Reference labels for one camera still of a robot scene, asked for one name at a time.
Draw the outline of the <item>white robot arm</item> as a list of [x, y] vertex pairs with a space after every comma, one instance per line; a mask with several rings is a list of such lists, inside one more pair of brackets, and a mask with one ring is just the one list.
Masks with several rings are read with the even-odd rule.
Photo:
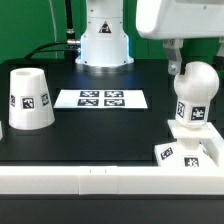
[[[76, 62], [92, 68], [131, 63], [129, 38], [123, 30], [123, 0], [86, 0], [87, 28]], [[137, 0], [136, 28], [146, 39], [163, 42], [168, 72], [183, 68], [185, 39], [224, 37], [224, 0]]]

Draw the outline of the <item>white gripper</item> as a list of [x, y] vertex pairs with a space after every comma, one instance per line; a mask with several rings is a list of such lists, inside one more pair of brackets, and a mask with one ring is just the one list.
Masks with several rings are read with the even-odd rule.
[[220, 37], [224, 57], [224, 0], [137, 0], [136, 28], [141, 37], [166, 39], [168, 73], [183, 75], [182, 39]]

